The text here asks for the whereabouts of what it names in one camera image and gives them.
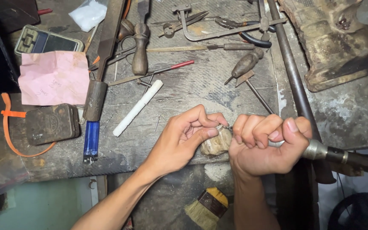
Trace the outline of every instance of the tool handle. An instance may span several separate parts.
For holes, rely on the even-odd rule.
[[[253,50],[254,44],[230,43],[224,44],[224,50]]]
[[[147,73],[147,53],[146,45],[150,29],[146,24],[136,24],[134,39],[136,41],[136,51],[133,56],[132,72],[134,75],[145,75]]]
[[[174,70],[174,69],[177,69],[177,68],[180,68],[180,67],[183,67],[183,66],[186,66],[186,65],[191,65],[191,64],[194,64],[194,60],[188,60],[186,62],[177,64],[177,65],[172,65],[171,69]]]

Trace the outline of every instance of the wooden workbench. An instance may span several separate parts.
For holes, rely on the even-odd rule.
[[[89,33],[82,32],[68,15],[70,11],[82,3],[82,0],[62,3],[55,3],[54,1],[37,2],[41,9],[52,8],[54,10],[53,13],[41,16],[41,24],[38,27],[82,41],[87,40]],[[177,16],[172,13],[171,7],[174,4],[181,3],[186,2],[183,0],[178,2],[171,0],[152,1],[151,12],[146,20],[151,30],[148,48],[196,44],[221,45],[235,42],[219,38],[194,43],[187,40],[182,31],[178,31],[172,39],[158,38],[157,34],[162,30],[162,23],[160,22],[176,20]],[[201,35],[202,31],[214,32],[222,29],[214,23],[211,19],[213,17],[221,16],[236,21],[257,20],[259,18],[256,3],[251,5],[247,1],[233,0],[193,3],[195,4],[192,5],[192,13],[204,10],[210,11],[205,20],[189,27],[190,33],[193,35]],[[128,19],[133,24],[138,22],[137,3],[135,1],[132,1]],[[287,25],[286,28],[296,62],[303,77],[305,71],[307,71],[304,54],[291,25]],[[96,58],[95,52],[100,38],[100,30],[101,27],[99,27],[98,34],[95,36],[88,52],[90,62]],[[257,37],[260,36],[258,31],[251,32],[251,34]],[[13,34],[14,41],[16,41],[15,36],[18,36],[18,33]],[[255,76],[252,78],[252,83],[272,109],[274,111],[280,110],[281,116],[286,118],[295,115],[293,98],[275,34],[272,34],[271,41],[273,42],[272,48],[265,49],[264,58],[254,68]],[[236,62],[246,53],[248,51],[224,50],[149,53],[149,70],[157,70],[186,60],[194,60],[195,63],[156,75],[153,81],[160,79],[164,86],[118,138],[112,134],[112,131],[141,98],[144,86],[138,86],[135,82],[127,82],[109,87],[101,116],[101,124],[104,124],[113,116],[108,125],[106,127],[103,125],[100,129],[99,160],[93,165],[82,164],[85,130],[85,126],[82,125],[82,132],[78,138],[58,142],[52,150],[38,157],[22,158],[29,171],[30,181],[133,171],[146,158],[166,125],[168,118],[198,104],[203,104],[208,113],[222,112],[230,124],[233,124],[236,117],[241,113],[267,115],[267,111],[246,85],[235,88],[235,81],[227,86],[223,85],[223,82],[230,76]],[[104,81],[114,81],[114,73],[115,65],[109,66]],[[130,64],[126,60],[120,61],[116,78],[122,79],[131,75]],[[368,77],[316,94],[309,93],[309,100],[326,144],[346,149],[368,147],[368,129],[364,128],[368,127],[366,126],[368,124],[367,92]],[[171,97],[182,98],[157,101],[157,99]],[[13,111],[28,111],[35,108],[34,106],[21,105],[20,94],[12,94],[11,98],[13,100]],[[4,104],[0,97],[0,111],[3,109]],[[156,132],[154,132],[158,115],[163,116]],[[5,142],[2,118],[0,114],[0,163],[12,160],[20,161],[20,157],[16,156]],[[25,137],[24,119],[10,118],[10,131],[14,145],[24,154],[34,154],[46,148],[46,145],[37,147],[28,145]],[[197,151],[190,164],[227,160],[227,154],[208,159]]]

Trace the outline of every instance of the scissors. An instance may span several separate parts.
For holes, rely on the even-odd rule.
[[[119,56],[108,60],[106,65],[111,65],[113,63],[116,63],[116,62],[126,58],[127,56],[129,56],[131,54],[134,54],[134,52],[136,50],[135,49],[136,48],[136,43],[133,46],[127,48],[127,49],[123,49],[123,42],[124,42],[125,39],[128,39],[128,38],[133,38],[134,39],[134,37],[131,36],[131,35],[124,37],[119,43],[121,50],[119,50],[115,53],[115,56],[117,56],[117,55],[119,55]],[[93,70],[96,70],[97,68],[99,68],[99,62],[96,62],[95,64],[90,65],[88,70],[93,71]]]

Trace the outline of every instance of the pliers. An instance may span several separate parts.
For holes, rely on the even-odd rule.
[[[224,28],[227,28],[227,29],[235,29],[235,28],[244,27],[247,25],[259,24],[259,21],[247,21],[247,22],[238,23],[236,21],[228,20],[226,18],[215,18],[214,21],[218,25]],[[276,32],[275,26],[270,25],[268,31],[275,33]],[[256,46],[263,47],[263,48],[269,48],[272,46],[272,42],[254,38],[251,35],[247,34],[245,31],[239,32],[239,35],[241,35],[241,37],[245,39],[247,42],[254,44]]]

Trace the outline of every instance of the orange zip tie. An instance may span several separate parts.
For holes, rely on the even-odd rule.
[[[11,99],[9,98],[9,95],[4,92],[1,94],[1,96],[3,97],[4,103],[5,103],[5,110],[1,111],[1,114],[4,115],[4,120],[3,120],[3,125],[4,125],[4,135],[5,135],[5,139],[7,140],[7,143],[9,145],[9,147],[13,150],[14,153],[23,156],[23,157],[33,157],[33,156],[38,156],[40,154],[44,154],[46,152],[48,152],[55,144],[56,142],[53,142],[47,149],[45,149],[44,151],[38,153],[38,154],[34,154],[34,155],[24,155],[21,152],[18,151],[18,149],[16,149],[12,142],[11,142],[11,138],[9,137],[9,126],[8,126],[8,117],[18,117],[18,118],[25,118],[26,112],[15,112],[15,111],[11,111]]]

